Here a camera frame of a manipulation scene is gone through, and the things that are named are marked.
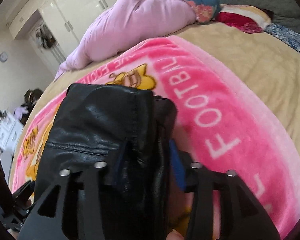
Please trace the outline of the person right hand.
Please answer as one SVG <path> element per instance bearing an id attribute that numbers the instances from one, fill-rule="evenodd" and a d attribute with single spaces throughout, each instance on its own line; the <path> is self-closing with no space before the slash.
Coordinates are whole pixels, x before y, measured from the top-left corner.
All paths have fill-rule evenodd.
<path id="1" fill-rule="evenodd" d="M 166 237 L 166 240 L 184 240 L 184 237 L 177 230 L 173 229 Z"/>

